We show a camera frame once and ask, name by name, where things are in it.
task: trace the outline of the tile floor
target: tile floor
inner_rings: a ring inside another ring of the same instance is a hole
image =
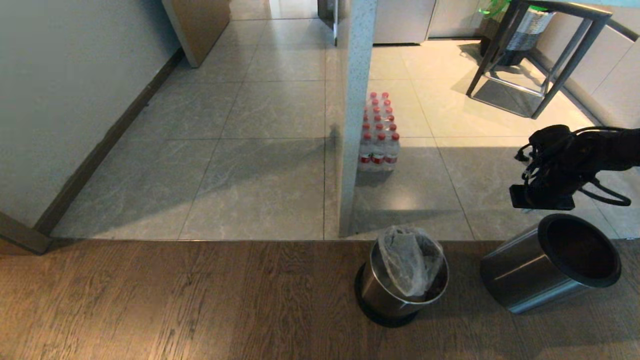
[[[53,235],[338,239],[330,129],[340,99],[330,39],[318,19],[232,21],[201,68],[185,62],[176,69]],[[413,224],[437,240],[505,240],[550,213],[511,207],[508,187],[523,169],[513,155],[537,129],[592,121],[562,94],[538,120],[469,99],[477,57],[471,41],[373,49],[369,88],[391,93],[403,150],[393,173],[358,176],[358,234],[350,238],[370,240],[386,226]],[[541,77],[526,61],[499,75],[522,83]],[[495,83],[477,96],[527,107]],[[632,207],[578,194],[572,213],[610,237],[638,237],[640,175],[600,178],[630,196]]]

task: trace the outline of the wooden floor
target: wooden floor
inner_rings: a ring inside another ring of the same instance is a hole
[[[495,242],[444,243],[443,297],[399,329],[353,295],[365,242],[82,241],[0,257],[0,359],[638,359],[640,244],[606,291],[512,315]]]

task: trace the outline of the black trash can base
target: black trash can base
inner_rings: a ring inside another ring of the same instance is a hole
[[[358,270],[358,274],[356,275],[356,279],[354,282],[354,289],[356,292],[356,299],[358,300],[358,306],[360,306],[360,309],[362,310],[364,315],[366,315],[374,323],[384,327],[401,327],[412,322],[413,319],[415,319],[415,317],[418,315],[417,311],[400,319],[388,319],[384,316],[379,315],[369,306],[367,306],[367,304],[365,304],[364,300],[362,299],[362,274],[364,273],[364,267],[366,265],[367,263],[362,264],[362,266]]]

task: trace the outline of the pack of water bottles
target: pack of water bottles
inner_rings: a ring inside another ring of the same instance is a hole
[[[358,170],[364,172],[393,171],[400,153],[400,135],[391,107],[389,93],[372,92],[362,117]]]

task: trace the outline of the trash can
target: trash can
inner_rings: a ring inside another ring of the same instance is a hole
[[[618,281],[620,256],[585,220],[549,215],[481,260],[480,274],[495,300],[520,314],[580,291]]]
[[[448,282],[449,266],[445,258],[433,284],[423,296],[405,297],[393,285],[376,241],[368,261],[358,271],[355,293],[360,309],[369,319],[385,327],[400,327],[410,323],[420,309],[438,300]]]

